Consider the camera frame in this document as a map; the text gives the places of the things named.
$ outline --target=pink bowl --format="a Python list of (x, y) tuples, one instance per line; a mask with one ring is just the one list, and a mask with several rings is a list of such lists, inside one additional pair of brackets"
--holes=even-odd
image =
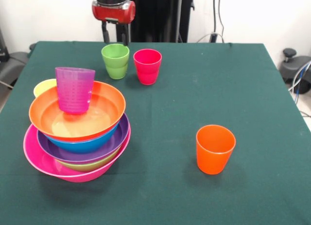
[(28, 162), (38, 171), (47, 175), (55, 176), (70, 182), (81, 183), (100, 177), (112, 166), (117, 158), (120, 157), (130, 140), (131, 126), (129, 124), (128, 135), (122, 143), (119, 153), (106, 165), (88, 173), (78, 172), (61, 165), (41, 149), (36, 135), (37, 129), (33, 125), (30, 125), (24, 137), (24, 153)]

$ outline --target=red robot part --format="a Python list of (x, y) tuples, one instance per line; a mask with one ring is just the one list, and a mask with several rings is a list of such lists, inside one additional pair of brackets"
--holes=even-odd
[(135, 3), (128, 1), (119, 7), (92, 5), (93, 15), (100, 21), (129, 24), (135, 17)]

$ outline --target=purple bowl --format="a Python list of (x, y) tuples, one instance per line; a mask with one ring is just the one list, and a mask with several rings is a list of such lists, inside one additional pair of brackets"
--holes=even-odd
[(87, 154), (76, 154), (65, 151), (53, 144), (47, 137), (38, 131), (37, 137), (41, 148), (48, 155), (60, 161), (71, 164), (87, 164), (99, 161), (111, 155), (118, 147), (122, 145), (129, 131), (129, 121), (124, 113), (120, 119), (119, 125), (111, 139), (99, 148), (97, 151)]

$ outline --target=magenta cup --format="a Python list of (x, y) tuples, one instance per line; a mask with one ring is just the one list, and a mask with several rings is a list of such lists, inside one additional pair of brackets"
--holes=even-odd
[(156, 82), (162, 55), (154, 49), (142, 49), (134, 54), (134, 63), (140, 83), (152, 85)]
[(95, 71), (56, 67), (55, 73), (60, 110), (72, 114), (87, 112), (92, 96)]

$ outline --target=white wall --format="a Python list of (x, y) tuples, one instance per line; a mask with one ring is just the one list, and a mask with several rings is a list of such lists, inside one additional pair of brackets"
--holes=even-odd
[[(93, 17), (92, 1), (0, 0), (0, 26), (9, 51), (27, 51), (39, 40), (102, 41), (101, 22)], [(264, 43), (275, 64), (282, 60), (285, 47), (311, 54), (310, 1), (221, 0), (225, 41)], [(213, 30), (212, 2), (194, 0), (189, 42)], [(113, 25), (108, 29), (115, 40)]]
[[(311, 54), (311, 0), (221, 0), (224, 38), (233, 43), (264, 43), (274, 63), (282, 50)], [(214, 29), (213, 0), (194, 0), (189, 41), (195, 42)]]

